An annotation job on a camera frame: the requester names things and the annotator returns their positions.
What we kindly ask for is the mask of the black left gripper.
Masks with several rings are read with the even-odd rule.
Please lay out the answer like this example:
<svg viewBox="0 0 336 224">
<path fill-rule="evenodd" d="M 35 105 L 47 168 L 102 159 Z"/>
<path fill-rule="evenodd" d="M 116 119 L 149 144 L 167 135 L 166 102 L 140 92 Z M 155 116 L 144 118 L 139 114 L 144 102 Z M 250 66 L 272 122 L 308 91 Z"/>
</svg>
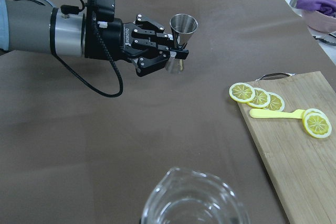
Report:
<svg viewBox="0 0 336 224">
<path fill-rule="evenodd" d="M 93 30 L 96 21 L 92 7 L 87 7 L 86 33 L 84 56 L 89 59 L 107 60 L 103 47 Z M 114 61 L 124 60 L 130 62 L 133 59 L 136 73 L 139 77 L 146 76 L 161 69 L 168 73 L 176 74 L 184 70 L 183 61 L 187 58 L 187 49 L 177 50 L 173 47 L 173 39 L 165 33 L 165 27 L 143 14 L 137 14 L 134 23 L 123 23 L 115 18 L 108 22 L 106 28 L 98 27 L 98 33 L 104 42 Z M 159 51 L 153 59 L 138 57 L 136 50 L 141 49 L 164 49 Z"/>
</svg>

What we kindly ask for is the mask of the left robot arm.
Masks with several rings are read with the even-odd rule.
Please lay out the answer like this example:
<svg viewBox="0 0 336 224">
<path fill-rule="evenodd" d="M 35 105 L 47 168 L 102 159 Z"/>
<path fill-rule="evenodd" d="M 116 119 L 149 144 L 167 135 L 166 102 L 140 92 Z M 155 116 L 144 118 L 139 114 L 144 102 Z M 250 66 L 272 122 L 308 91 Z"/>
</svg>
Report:
<svg viewBox="0 0 336 224">
<path fill-rule="evenodd" d="M 163 26 L 138 17 L 134 23 L 103 22 L 91 13 L 65 15 L 45 0 L 1 0 L 1 49 L 106 60 L 96 24 L 112 59 L 134 64 L 139 77 L 186 59 L 188 50 L 176 48 Z"/>
</svg>

